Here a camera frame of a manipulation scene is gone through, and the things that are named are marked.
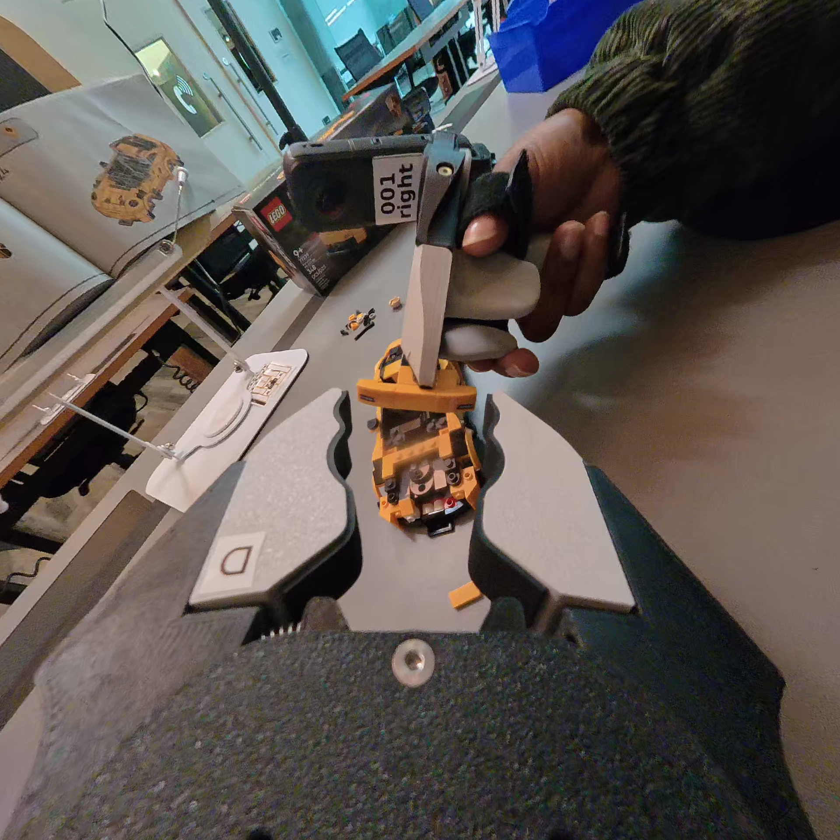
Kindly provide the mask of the instruction booklet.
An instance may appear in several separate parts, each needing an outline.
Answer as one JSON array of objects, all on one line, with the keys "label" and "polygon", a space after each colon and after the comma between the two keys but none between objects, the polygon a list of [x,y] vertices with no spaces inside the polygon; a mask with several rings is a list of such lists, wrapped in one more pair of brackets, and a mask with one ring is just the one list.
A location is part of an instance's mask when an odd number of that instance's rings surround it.
[{"label": "instruction booklet", "polygon": [[1,370],[244,185],[139,74],[1,118]]}]

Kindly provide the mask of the wooden edged desk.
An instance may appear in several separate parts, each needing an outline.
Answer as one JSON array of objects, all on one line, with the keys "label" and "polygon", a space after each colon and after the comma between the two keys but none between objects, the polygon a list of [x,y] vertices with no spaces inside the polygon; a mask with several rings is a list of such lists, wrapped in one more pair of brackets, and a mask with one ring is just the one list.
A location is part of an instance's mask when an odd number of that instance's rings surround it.
[{"label": "wooden edged desk", "polygon": [[68,425],[70,412],[52,396],[90,400],[173,316],[160,289],[231,226],[235,202],[182,227],[172,254],[156,246],[136,259],[73,322],[2,373],[2,487]]}]

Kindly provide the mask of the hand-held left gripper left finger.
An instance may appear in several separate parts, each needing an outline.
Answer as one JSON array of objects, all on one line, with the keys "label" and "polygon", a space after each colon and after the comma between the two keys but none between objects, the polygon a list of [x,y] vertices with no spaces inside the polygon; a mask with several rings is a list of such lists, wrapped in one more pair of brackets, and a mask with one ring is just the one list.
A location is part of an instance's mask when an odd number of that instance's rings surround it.
[{"label": "hand-held left gripper left finger", "polygon": [[362,569],[350,395],[332,388],[252,449],[189,597],[191,608],[303,608]]}]

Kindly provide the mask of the blue plastic bin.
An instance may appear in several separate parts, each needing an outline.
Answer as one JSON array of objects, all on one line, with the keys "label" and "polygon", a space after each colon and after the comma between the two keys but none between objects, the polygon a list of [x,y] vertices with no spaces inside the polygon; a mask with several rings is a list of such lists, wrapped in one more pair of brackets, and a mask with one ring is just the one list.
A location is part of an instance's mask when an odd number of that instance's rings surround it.
[{"label": "blue plastic bin", "polygon": [[490,35],[508,93],[543,92],[585,66],[604,33],[635,1],[515,1]]}]

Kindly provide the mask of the black office chair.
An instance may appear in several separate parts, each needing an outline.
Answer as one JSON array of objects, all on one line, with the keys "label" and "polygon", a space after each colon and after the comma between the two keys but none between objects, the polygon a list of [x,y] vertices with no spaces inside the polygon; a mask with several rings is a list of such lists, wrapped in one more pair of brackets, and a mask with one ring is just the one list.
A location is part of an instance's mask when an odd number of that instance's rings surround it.
[{"label": "black office chair", "polygon": [[350,73],[353,84],[361,81],[384,57],[377,44],[368,39],[362,28],[347,41],[336,46],[334,52]]}]

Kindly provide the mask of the sticker sheet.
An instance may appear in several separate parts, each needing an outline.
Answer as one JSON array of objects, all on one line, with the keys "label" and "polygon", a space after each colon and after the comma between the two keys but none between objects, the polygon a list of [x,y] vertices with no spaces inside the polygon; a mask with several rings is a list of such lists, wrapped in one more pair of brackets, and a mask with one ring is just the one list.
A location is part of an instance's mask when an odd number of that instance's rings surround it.
[{"label": "sticker sheet", "polygon": [[292,370],[292,366],[287,364],[277,361],[267,362],[251,376],[247,383],[246,391],[249,394],[250,403],[258,406],[266,405],[288,379]]}]

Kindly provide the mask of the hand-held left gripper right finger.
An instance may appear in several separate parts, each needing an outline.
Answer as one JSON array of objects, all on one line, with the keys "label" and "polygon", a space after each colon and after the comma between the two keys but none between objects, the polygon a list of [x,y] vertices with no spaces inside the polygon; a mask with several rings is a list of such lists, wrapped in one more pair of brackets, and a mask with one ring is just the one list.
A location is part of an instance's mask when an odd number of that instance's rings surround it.
[{"label": "hand-held left gripper right finger", "polygon": [[468,558],[481,593],[517,601],[526,627],[545,634],[567,608],[631,614],[636,598],[575,449],[503,392],[486,399],[483,435]]}]

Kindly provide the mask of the black cardboard set box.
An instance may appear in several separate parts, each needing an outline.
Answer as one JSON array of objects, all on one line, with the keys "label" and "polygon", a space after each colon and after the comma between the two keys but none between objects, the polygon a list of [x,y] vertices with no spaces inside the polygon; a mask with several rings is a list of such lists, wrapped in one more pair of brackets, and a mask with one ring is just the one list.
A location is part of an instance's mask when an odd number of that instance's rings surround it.
[{"label": "black cardboard set box", "polygon": [[389,234],[388,227],[355,227],[316,233],[292,206],[281,170],[260,182],[233,205],[232,215],[308,293],[325,298],[362,258]]}]

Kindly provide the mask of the black pole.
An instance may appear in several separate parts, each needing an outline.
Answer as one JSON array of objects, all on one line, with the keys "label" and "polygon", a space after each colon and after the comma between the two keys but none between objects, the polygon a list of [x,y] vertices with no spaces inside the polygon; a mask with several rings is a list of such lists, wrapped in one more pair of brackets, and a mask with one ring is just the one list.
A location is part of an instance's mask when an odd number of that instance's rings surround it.
[{"label": "black pole", "polygon": [[238,53],[243,57],[247,67],[258,81],[258,86],[266,94],[271,107],[276,111],[279,120],[285,127],[285,132],[280,136],[279,148],[285,149],[295,143],[306,142],[307,135],[298,124],[283,101],[281,95],[275,88],[274,81],[270,78],[265,61],[261,54],[249,39],[245,27],[241,24],[232,5],[227,1],[208,1],[210,8],[218,17],[225,32],[236,46]]}]

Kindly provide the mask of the yellow lego car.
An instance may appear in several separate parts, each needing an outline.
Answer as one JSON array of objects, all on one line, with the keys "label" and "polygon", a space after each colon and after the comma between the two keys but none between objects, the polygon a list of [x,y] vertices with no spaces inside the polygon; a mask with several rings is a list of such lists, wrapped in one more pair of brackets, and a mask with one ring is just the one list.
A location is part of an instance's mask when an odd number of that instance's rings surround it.
[{"label": "yellow lego car", "polygon": [[[418,383],[399,340],[390,343],[367,380]],[[434,387],[469,385],[460,363],[440,359]],[[480,459],[469,412],[418,413],[376,406],[372,482],[381,517],[428,537],[450,533],[480,494]]]}]

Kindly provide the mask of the yellow lego bumper assembly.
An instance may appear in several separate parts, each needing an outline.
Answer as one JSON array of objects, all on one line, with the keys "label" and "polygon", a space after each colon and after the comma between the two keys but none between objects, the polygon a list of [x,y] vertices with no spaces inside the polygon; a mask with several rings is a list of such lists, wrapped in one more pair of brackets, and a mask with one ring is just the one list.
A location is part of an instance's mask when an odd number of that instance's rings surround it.
[{"label": "yellow lego bumper assembly", "polygon": [[425,388],[416,383],[358,380],[356,395],[361,403],[382,409],[445,414],[474,410],[477,391],[470,385]]}]

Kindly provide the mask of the white document stand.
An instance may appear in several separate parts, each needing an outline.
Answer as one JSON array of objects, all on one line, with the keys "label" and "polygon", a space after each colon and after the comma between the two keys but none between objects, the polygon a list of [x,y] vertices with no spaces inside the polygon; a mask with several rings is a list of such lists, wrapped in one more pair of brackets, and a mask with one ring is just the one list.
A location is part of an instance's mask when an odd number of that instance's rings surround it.
[{"label": "white document stand", "polygon": [[[33,388],[35,396],[46,394],[50,402],[47,406],[34,405],[34,409],[43,414],[43,418],[38,421],[39,425],[48,425],[63,413],[70,413],[85,419],[96,429],[124,438],[162,457],[163,463],[149,479],[146,490],[152,498],[184,512],[228,466],[245,453],[270,414],[305,368],[308,352],[285,350],[245,357],[231,342],[226,341],[211,323],[180,299],[176,291],[161,285],[159,294],[205,332],[234,365],[233,372],[225,383],[176,443],[153,444],[144,441],[81,405],[77,401],[78,396],[93,382],[93,374],[76,377],[66,369],[64,375],[75,384],[62,394],[47,391],[47,382],[56,382],[58,379],[58,365],[68,362],[71,351],[81,349],[82,340],[95,336],[97,331],[93,327],[85,330],[72,328],[70,339],[63,348],[56,346],[51,349],[54,340],[47,342],[46,348],[49,352],[34,372]],[[293,370],[266,405],[253,405],[246,391],[247,383],[253,374],[270,361],[290,365]]]}]

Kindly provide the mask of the dark toy box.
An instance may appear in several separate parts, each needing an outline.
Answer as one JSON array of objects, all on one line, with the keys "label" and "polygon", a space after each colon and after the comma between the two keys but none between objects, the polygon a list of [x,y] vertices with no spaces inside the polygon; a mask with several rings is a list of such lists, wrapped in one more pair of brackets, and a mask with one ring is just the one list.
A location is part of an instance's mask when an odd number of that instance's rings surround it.
[{"label": "dark toy box", "polygon": [[402,95],[391,84],[381,91],[378,100],[384,107],[377,119],[374,133],[379,135],[429,134],[435,131],[431,98],[423,86],[412,88]]}]

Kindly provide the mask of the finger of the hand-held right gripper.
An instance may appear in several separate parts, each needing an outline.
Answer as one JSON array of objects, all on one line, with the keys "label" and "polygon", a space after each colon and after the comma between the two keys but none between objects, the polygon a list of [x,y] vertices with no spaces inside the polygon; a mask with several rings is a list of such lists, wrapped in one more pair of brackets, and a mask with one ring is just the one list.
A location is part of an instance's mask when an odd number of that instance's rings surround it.
[{"label": "finger of the hand-held right gripper", "polygon": [[435,384],[452,264],[452,251],[446,247],[414,249],[401,345],[404,360],[423,388]]}]

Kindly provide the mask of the person's right hand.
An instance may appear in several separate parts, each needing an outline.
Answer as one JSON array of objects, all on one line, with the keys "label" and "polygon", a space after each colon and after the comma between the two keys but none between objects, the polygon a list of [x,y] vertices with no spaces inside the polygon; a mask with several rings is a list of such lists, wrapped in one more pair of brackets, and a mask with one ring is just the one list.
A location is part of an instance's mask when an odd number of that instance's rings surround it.
[{"label": "person's right hand", "polygon": [[582,314],[606,279],[622,178],[605,135],[580,110],[566,108],[537,124],[495,170],[509,172],[522,153],[532,181],[532,231],[551,237],[539,302],[518,327],[526,341],[542,343],[563,318]]}]

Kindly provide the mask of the long wooden table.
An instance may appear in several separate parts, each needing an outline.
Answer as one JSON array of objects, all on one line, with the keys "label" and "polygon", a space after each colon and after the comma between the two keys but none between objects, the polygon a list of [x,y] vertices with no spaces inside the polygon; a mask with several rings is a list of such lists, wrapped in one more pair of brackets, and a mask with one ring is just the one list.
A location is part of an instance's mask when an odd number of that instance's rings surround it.
[{"label": "long wooden table", "polygon": [[441,50],[446,49],[453,60],[458,84],[467,83],[466,58],[460,50],[458,34],[467,24],[471,1],[446,1],[436,6],[433,12],[415,27],[405,38],[384,55],[360,80],[356,81],[342,95],[342,102],[347,103],[364,91],[378,87],[398,74],[399,68],[414,54],[419,54],[428,64]]}]

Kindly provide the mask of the person's right forearm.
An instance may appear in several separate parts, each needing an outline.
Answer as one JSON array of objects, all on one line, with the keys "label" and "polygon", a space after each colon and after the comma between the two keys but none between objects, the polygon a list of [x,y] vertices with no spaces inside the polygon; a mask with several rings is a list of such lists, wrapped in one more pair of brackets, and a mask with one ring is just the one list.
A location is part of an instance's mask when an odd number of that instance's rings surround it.
[{"label": "person's right forearm", "polygon": [[839,218],[839,2],[641,2],[548,115],[592,119],[629,225],[791,235]]}]

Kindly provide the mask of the wall screen with phone icon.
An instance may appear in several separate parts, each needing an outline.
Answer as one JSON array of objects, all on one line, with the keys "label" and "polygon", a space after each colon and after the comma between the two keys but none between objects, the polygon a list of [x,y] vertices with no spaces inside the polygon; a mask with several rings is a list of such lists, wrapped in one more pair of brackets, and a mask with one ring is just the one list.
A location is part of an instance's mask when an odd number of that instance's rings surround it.
[{"label": "wall screen with phone icon", "polygon": [[216,107],[164,38],[151,41],[133,54],[153,84],[200,138],[223,123]]}]

